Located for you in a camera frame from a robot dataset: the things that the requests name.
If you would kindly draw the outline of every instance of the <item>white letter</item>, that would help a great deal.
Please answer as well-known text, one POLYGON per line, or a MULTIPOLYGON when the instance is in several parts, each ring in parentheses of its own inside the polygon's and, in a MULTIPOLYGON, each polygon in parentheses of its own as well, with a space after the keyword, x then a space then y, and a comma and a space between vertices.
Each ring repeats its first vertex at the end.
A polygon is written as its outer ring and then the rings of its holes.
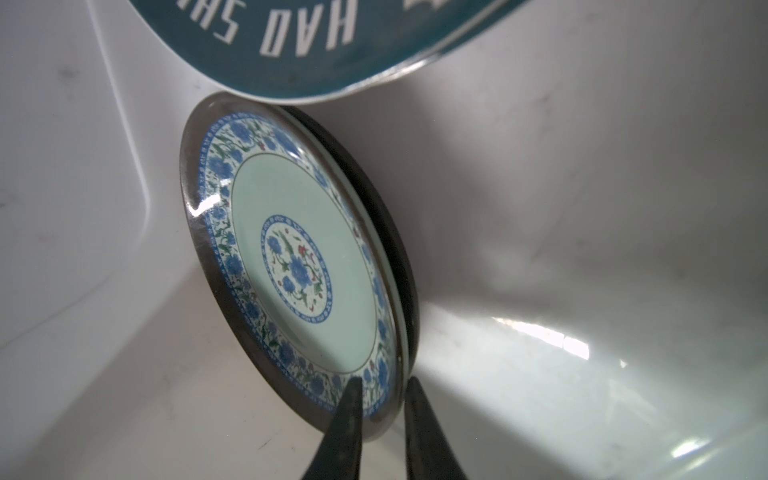
POLYGON ((266 31, 264 32, 264 39, 261 41, 259 53, 265 57, 280 56, 280 52, 283 51, 283 43, 286 40, 286 33, 288 33, 289 22, 290 10, 270 10, 270 19, 266 23, 266 31))
POLYGON ((227 0, 227 3, 224 4, 224 10, 221 11, 221 19, 224 20, 224 23, 229 25, 229 27, 227 27, 227 33, 220 35, 214 32, 214 37, 227 45, 232 45, 232 40, 235 39, 237 27, 239 26, 237 22, 232 19, 232 12, 234 12, 235 5, 245 8, 245 2, 241 2, 240 0, 227 0))
POLYGON ((331 19, 328 24, 328 41, 326 50, 336 48, 336 39, 339 36, 339 28, 344 25, 344 33, 341 37, 342 45, 352 41, 355 36, 355 20, 357 18, 357 0, 346 0, 346 15, 341 18, 341 0, 331 2, 331 19))
POLYGON ((312 10, 310 24, 306 24, 306 8, 299 8, 299 30, 296 32, 296 56, 306 57, 312 48, 312 42, 315 40, 317 25, 320 25, 320 18, 323 16, 323 4, 315 5, 312 10))
POLYGON ((194 8, 192 8, 190 18, 197 22, 200 14, 203 13, 203 9, 205 9, 205 15, 203 15, 203 19, 200 21, 200 26, 203 27, 203 30, 207 30, 210 27, 210 23, 214 20, 214 15, 216 10, 219 9, 220 3, 221 0, 197 0, 194 8))

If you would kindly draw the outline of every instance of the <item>oval plate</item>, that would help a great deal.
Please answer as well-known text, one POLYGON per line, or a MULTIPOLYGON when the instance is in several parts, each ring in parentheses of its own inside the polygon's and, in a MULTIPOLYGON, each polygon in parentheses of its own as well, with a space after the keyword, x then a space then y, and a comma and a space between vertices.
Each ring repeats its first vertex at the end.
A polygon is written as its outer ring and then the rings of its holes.
POLYGON ((327 100, 391 80, 522 0, 131 0, 184 60, 259 101, 327 100))
POLYGON ((208 283, 267 382, 324 430, 359 376, 363 438, 383 433, 410 370, 406 318, 382 239, 333 157, 281 108, 215 94, 187 122, 180 170, 208 283))

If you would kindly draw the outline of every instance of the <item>black prong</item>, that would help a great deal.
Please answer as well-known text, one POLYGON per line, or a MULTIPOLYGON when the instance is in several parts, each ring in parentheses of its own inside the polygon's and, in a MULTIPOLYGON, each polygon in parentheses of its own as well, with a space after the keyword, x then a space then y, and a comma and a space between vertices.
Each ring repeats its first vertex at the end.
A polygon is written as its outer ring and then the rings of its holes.
POLYGON ((408 381, 405 410, 408 479, 466 480, 429 405, 422 384, 416 377, 408 381))
POLYGON ((362 453, 362 380, 349 380, 303 480, 357 480, 362 453))

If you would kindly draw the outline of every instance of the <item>stacked plate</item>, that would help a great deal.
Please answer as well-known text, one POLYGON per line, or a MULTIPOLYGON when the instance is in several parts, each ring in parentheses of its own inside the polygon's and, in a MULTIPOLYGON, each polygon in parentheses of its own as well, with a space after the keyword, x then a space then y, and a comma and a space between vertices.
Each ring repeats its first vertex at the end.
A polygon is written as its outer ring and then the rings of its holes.
POLYGON ((226 93, 193 111, 180 169, 197 254, 253 364, 321 430, 362 378, 363 438, 383 433, 419 318, 408 258, 365 174, 301 111, 226 93))

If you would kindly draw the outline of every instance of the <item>white sink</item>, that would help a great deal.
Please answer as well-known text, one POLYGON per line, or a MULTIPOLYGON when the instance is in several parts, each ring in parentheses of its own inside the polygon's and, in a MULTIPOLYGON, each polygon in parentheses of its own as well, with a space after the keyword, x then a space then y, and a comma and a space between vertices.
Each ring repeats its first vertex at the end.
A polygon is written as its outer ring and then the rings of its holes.
MULTIPOLYGON (((531 0, 305 107, 399 228, 415 374, 469 478, 768 469, 766 15, 531 0)), ((321 435, 229 331, 180 200, 217 86, 125 0, 11 2, 0 27, 0 476, 299 478, 321 435)), ((363 478, 405 478, 403 433, 363 478)))

